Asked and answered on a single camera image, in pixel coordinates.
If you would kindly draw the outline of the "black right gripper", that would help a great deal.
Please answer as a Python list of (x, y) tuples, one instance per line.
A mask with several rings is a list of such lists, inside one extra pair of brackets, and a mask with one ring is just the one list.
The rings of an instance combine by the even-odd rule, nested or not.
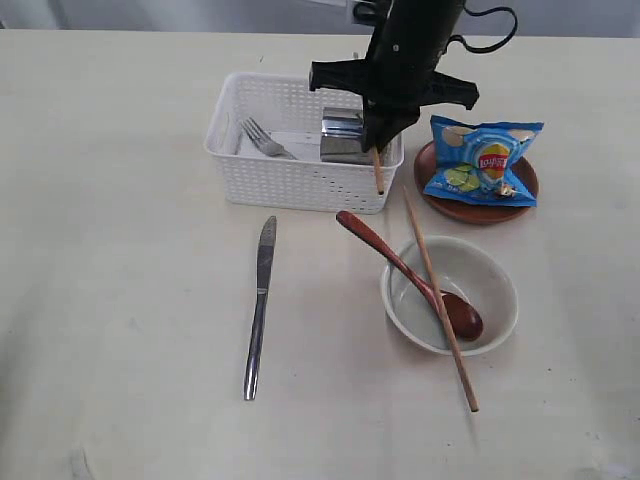
[(419, 112), (400, 112), (434, 104), (471, 109), (479, 98), (475, 83), (436, 70), (453, 36), (455, 19), (354, 19), (373, 28), (362, 59), (314, 61), (309, 89), (354, 93), (381, 107), (363, 109), (363, 152), (381, 152), (391, 140), (415, 124)]

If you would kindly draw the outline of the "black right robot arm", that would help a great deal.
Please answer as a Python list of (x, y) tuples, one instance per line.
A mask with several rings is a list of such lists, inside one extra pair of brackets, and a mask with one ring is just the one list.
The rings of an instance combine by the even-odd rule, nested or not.
[(475, 83), (436, 71), (462, 1), (386, 2), (366, 55), (358, 60), (311, 63), (309, 89), (348, 91), (362, 97), (361, 148), (382, 150), (415, 124), (420, 108), (461, 105), (470, 110), (479, 98)]

